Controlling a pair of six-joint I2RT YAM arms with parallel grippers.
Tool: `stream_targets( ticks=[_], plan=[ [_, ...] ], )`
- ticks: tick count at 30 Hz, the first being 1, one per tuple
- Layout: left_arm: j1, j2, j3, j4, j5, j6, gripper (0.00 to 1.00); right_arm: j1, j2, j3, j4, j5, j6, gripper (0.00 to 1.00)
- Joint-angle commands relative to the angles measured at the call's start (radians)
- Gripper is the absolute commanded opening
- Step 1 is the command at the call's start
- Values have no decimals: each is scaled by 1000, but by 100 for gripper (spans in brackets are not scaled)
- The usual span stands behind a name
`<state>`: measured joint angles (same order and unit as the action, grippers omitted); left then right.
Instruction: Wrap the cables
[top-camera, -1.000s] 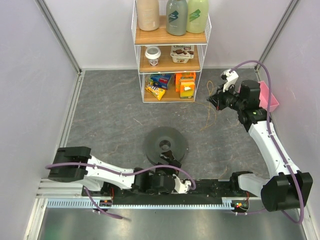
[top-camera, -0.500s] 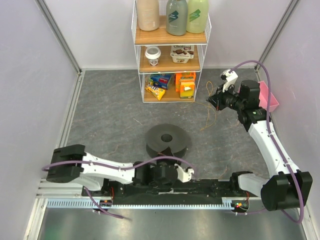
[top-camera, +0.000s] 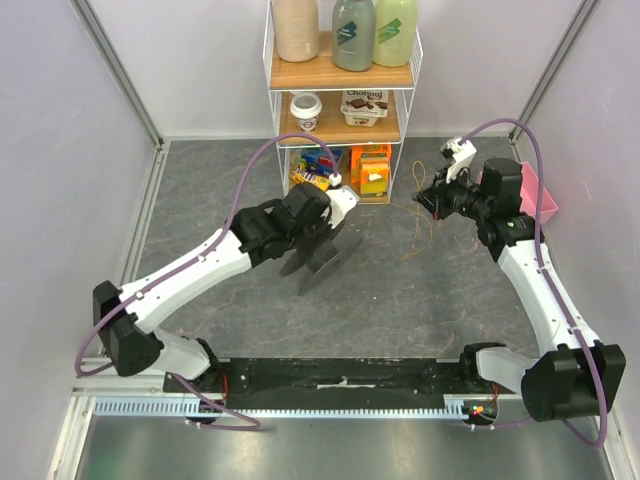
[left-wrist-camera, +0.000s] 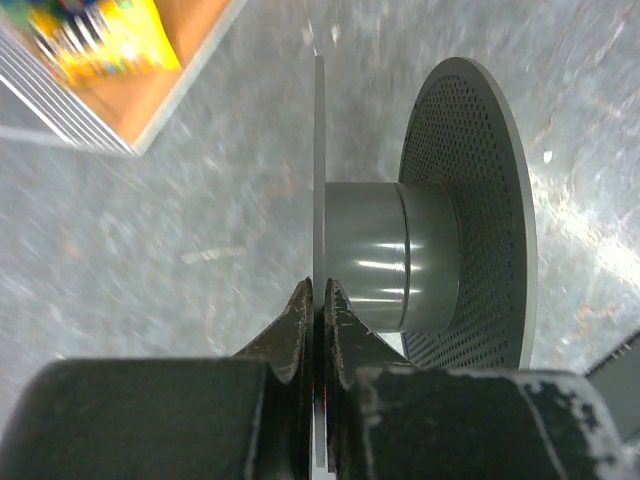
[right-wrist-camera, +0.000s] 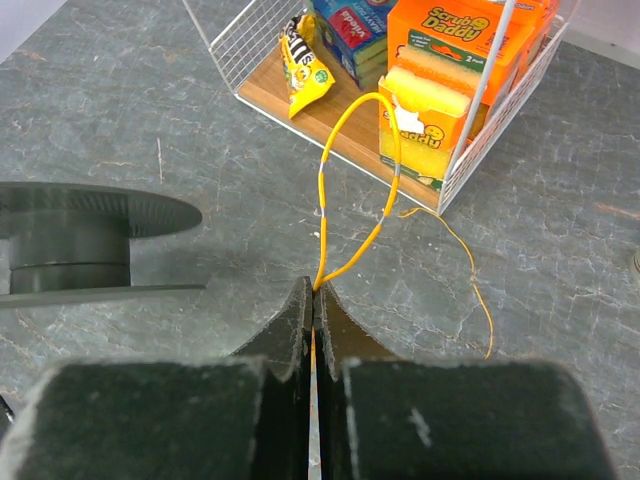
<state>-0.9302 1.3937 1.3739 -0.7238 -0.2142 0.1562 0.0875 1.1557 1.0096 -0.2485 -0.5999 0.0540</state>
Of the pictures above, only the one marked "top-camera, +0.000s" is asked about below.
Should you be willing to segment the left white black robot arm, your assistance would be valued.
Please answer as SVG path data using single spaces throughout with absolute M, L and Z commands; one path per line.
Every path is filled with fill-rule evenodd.
M 198 393 L 216 388 L 219 361 L 202 339 L 162 330 L 176 310 L 217 284 L 294 251 L 307 261 L 328 245 L 357 205 L 348 187 L 323 191 L 304 183 L 282 199 L 239 210 L 203 244 L 147 277 L 93 289 L 95 332 L 121 377 L 149 368 L 178 375 Z

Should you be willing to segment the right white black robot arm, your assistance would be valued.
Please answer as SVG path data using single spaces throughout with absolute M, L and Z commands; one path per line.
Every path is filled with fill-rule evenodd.
M 517 292 L 539 350 L 532 359 L 500 343 L 468 346 L 468 362 L 457 371 L 460 386 L 477 394 L 497 383 L 520 395 L 537 422 L 606 416 L 625 355 L 600 340 L 561 285 L 535 219 L 521 208 L 521 165 L 490 159 L 479 183 L 466 174 L 448 180 L 447 173 L 439 170 L 413 200 L 436 220 L 459 214 L 475 222 L 481 243 Z

